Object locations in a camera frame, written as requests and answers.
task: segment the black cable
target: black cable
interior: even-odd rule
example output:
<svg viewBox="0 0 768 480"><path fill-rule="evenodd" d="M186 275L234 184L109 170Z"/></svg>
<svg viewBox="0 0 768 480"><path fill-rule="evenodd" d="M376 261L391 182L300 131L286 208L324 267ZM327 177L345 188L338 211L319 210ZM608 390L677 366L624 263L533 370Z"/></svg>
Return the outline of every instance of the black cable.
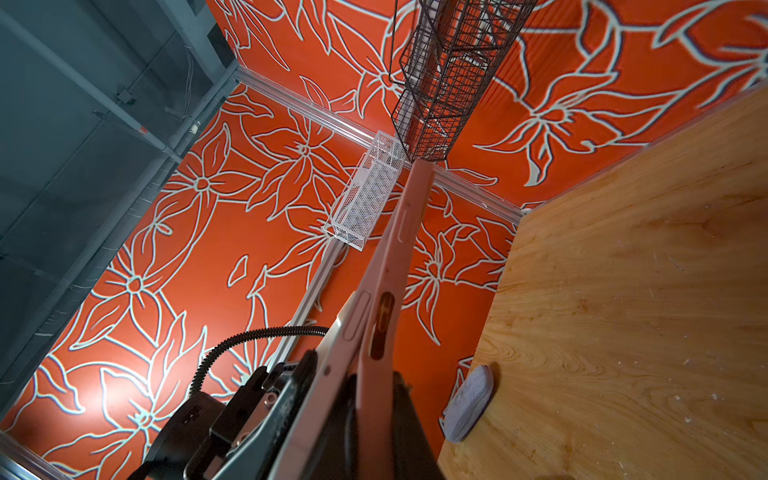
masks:
<svg viewBox="0 0 768 480"><path fill-rule="evenodd" d="M203 380L205 380L205 376L208 375L210 367L214 364L216 359L234 346L251 340L272 338L274 336L325 336L327 332L327 326L274 326L268 329L248 330L247 332L233 335L216 345L208 355L205 356L203 361L200 362L200 366L197 367L197 371L195 372L194 377L192 377L189 396L202 390Z"/></svg>

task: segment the white metal basket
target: white metal basket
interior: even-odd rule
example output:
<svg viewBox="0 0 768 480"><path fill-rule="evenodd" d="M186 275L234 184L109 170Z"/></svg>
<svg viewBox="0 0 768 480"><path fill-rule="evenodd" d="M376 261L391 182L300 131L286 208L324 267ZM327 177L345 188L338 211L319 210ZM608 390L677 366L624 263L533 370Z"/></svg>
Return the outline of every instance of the white metal basket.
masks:
<svg viewBox="0 0 768 480"><path fill-rule="evenodd" d="M323 229L362 250L400 176L406 150L400 141L379 132L360 158Z"/></svg>

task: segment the wooden table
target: wooden table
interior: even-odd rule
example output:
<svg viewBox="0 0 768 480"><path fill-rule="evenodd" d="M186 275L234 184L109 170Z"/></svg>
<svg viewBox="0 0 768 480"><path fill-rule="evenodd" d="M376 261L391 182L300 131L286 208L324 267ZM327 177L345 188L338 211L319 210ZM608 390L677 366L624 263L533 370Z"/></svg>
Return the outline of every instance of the wooden table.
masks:
<svg viewBox="0 0 768 480"><path fill-rule="evenodd" d="M457 478L768 478L768 88L527 216Z"/></svg>

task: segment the bolt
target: bolt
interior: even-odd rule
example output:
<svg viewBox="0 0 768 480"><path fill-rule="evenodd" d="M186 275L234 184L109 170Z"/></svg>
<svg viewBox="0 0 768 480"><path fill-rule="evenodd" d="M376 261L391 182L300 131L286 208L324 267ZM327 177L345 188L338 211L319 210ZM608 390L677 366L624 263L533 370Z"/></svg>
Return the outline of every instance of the bolt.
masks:
<svg viewBox="0 0 768 480"><path fill-rule="evenodd" d="M275 392L269 392L264 396L264 406L266 406L266 409L271 409L275 402L277 402L277 394Z"/></svg>

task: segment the wire mesh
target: wire mesh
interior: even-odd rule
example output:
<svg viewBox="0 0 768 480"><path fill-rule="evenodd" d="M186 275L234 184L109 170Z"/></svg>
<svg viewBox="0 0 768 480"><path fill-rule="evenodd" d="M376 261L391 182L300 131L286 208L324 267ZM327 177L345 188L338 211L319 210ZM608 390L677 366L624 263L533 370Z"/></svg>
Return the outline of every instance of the wire mesh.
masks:
<svg viewBox="0 0 768 480"><path fill-rule="evenodd" d="M419 1L392 122L411 161L443 161L537 0Z"/></svg>
<svg viewBox="0 0 768 480"><path fill-rule="evenodd" d="M362 250L373 231L406 161L406 150L393 137L379 132L360 158L355 173L331 210L323 229Z"/></svg>

